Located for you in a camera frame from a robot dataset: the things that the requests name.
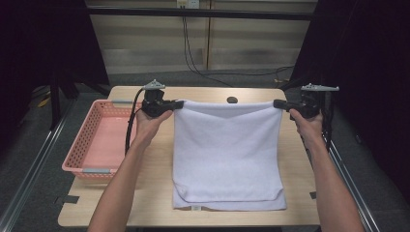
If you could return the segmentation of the person's left hand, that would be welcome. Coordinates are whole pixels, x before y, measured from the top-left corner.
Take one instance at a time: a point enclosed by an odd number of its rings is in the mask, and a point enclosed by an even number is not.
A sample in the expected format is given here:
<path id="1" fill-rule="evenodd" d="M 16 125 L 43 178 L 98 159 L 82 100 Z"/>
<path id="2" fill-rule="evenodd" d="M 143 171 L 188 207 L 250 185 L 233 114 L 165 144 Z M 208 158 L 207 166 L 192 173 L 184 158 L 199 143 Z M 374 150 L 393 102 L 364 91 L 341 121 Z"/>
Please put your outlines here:
<path id="1" fill-rule="evenodd" d="M 143 111 L 136 113 L 136 136 L 132 142 L 133 147 L 148 147 L 152 139 L 157 134 L 162 122 L 166 121 L 173 112 L 171 110 L 165 111 L 158 118 L 151 118 L 147 116 Z"/>

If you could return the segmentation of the white wall outlet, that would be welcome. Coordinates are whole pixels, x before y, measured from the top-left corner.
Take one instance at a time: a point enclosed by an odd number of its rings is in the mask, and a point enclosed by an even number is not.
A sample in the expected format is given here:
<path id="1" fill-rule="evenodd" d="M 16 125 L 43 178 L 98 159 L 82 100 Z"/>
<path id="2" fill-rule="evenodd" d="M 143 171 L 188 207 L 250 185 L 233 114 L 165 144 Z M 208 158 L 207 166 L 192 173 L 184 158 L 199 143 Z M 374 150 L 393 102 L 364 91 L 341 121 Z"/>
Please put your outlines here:
<path id="1" fill-rule="evenodd" d="M 199 9 L 200 0 L 176 0 L 178 9 Z"/>

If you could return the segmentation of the white cat print towel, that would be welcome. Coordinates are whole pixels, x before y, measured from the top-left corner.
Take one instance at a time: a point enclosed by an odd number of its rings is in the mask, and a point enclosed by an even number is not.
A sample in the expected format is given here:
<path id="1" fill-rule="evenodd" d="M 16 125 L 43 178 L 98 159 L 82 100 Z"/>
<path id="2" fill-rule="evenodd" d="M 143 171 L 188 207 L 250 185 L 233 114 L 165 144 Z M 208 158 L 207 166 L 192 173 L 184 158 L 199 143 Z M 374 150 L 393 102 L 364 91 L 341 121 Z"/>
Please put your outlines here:
<path id="1" fill-rule="evenodd" d="M 286 209 L 278 171 L 281 117 L 270 101 L 185 101 L 174 113 L 173 206 Z"/>

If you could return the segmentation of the black curtain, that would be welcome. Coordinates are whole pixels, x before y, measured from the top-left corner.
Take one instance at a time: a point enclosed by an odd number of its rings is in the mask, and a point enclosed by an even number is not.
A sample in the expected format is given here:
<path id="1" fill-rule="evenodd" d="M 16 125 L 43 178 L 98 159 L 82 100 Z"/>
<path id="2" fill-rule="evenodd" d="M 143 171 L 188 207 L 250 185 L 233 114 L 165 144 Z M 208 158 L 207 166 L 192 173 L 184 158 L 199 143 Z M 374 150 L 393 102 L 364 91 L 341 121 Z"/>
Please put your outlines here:
<path id="1" fill-rule="evenodd" d="M 49 87 L 54 72 L 70 74 L 75 87 L 108 94 L 85 0 L 0 0 L 0 157 L 15 139 L 31 92 Z"/>
<path id="2" fill-rule="evenodd" d="M 291 79 L 338 107 L 410 204 L 410 0 L 317 0 Z"/>

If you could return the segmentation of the pink perforated plastic basket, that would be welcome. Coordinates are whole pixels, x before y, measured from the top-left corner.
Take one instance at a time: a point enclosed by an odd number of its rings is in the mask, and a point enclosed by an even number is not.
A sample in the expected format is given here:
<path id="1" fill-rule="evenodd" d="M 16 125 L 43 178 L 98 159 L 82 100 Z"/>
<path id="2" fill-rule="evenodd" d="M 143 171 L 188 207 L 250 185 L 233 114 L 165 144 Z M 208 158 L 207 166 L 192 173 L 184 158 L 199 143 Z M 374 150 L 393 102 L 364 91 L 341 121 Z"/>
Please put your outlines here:
<path id="1" fill-rule="evenodd" d="M 125 156 L 132 106 L 126 101 L 92 103 L 62 169 L 78 178 L 112 178 Z"/>

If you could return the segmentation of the black horizontal metal bar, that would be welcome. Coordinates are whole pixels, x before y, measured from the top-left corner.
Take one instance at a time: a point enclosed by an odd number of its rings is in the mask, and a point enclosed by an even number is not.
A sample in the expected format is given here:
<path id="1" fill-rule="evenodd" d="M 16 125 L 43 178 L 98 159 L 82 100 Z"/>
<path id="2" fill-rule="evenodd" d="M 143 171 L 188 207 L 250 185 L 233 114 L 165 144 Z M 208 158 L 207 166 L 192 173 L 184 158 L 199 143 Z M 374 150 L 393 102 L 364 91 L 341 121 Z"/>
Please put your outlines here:
<path id="1" fill-rule="evenodd" d="M 114 8 L 89 7 L 90 15 L 148 15 L 148 16 L 185 16 L 185 17 L 217 17 L 217 18 L 249 18 L 249 19 L 277 19 L 277 20 L 305 20 L 316 19 L 315 14 L 305 13 L 277 13 L 228 10 L 201 9 L 151 9 L 151 8 Z"/>

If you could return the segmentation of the black metal stand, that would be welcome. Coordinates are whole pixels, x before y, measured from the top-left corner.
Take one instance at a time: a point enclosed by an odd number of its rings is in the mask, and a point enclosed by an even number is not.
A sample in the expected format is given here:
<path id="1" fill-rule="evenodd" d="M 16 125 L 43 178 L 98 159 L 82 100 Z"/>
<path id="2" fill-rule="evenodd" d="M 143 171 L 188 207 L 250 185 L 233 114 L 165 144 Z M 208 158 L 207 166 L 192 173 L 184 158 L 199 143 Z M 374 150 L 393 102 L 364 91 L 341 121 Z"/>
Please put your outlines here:
<path id="1" fill-rule="evenodd" d="M 79 92 L 74 84 L 74 78 L 65 72 L 54 72 L 50 78 L 50 99 L 51 99 L 51 125 L 50 129 L 54 130 L 62 118 L 60 106 L 60 93 L 69 99 L 74 100 L 78 97 Z"/>

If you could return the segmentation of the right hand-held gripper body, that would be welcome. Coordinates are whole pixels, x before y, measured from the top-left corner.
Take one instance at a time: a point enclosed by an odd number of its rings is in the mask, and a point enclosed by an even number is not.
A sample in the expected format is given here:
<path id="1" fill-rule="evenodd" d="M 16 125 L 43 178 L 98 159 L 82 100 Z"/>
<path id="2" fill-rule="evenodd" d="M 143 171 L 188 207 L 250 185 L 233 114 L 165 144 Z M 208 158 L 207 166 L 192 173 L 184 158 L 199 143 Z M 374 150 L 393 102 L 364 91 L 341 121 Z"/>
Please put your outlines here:
<path id="1" fill-rule="evenodd" d="M 298 111 L 305 119 L 310 119 L 321 113 L 325 118 L 333 116 L 332 93 L 339 87 L 308 84 L 301 87 L 301 101 Z"/>

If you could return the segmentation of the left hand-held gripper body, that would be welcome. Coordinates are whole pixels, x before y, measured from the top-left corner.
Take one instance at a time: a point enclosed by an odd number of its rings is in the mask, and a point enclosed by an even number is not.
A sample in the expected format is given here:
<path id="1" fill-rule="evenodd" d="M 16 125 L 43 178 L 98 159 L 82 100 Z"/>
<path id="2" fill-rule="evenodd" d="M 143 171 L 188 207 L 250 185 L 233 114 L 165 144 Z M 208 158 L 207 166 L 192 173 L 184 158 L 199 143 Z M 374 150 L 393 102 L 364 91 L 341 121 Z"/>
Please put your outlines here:
<path id="1" fill-rule="evenodd" d="M 165 85 L 159 83 L 156 79 L 143 86 L 145 93 L 142 110 L 152 118 L 158 118 L 167 111 L 163 103 L 164 88 Z"/>

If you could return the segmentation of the person's right hand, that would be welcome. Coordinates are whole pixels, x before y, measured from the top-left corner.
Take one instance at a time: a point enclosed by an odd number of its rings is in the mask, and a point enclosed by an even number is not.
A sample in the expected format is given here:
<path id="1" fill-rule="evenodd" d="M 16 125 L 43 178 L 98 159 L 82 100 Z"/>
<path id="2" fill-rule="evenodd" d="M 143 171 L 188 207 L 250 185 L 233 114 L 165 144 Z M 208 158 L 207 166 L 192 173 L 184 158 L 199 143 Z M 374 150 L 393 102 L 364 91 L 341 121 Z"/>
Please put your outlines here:
<path id="1" fill-rule="evenodd" d="M 316 151 L 320 147 L 324 147 L 324 140 L 322 138 L 322 115 L 318 114 L 306 119 L 296 109 L 290 109 L 289 112 L 295 120 L 297 132 L 304 139 L 307 148 L 311 151 Z"/>

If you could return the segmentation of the aluminium floor rail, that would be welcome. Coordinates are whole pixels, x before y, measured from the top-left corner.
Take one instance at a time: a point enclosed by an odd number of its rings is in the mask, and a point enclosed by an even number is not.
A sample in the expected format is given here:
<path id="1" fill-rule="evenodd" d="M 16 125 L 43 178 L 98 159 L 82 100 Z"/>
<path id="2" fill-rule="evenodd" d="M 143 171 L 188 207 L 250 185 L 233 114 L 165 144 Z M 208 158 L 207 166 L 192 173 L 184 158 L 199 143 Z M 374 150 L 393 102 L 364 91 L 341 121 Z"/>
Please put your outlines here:
<path id="1" fill-rule="evenodd" d="M 55 126 L 48 132 L 47 137 L 37 153 L 36 158 L 28 169 L 22 183 L 19 185 L 15 196 L 6 208 L 4 214 L 0 217 L 0 232 L 12 232 L 15 222 L 17 221 L 37 179 L 40 176 L 42 169 L 50 155 L 51 150 L 55 146 L 61 131 L 66 125 L 67 118 L 70 115 L 76 100 L 69 100 L 66 109 L 63 111 L 60 119 Z"/>
<path id="2" fill-rule="evenodd" d="M 322 138 L 324 140 L 324 146 L 326 147 L 325 138 L 323 137 L 323 135 Z M 375 223 L 374 217 L 371 215 L 368 207 L 365 206 L 364 199 L 359 194 L 358 188 L 354 185 L 353 179 L 349 176 L 346 166 L 341 159 L 338 159 L 336 157 L 335 153 L 332 150 L 327 149 L 327 152 L 329 153 L 330 159 L 333 162 L 337 173 L 339 174 L 343 183 L 346 185 L 352 197 L 354 198 L 354 201 L 356 202 L 365 232 L 380 232 L 380 228 Z"/>

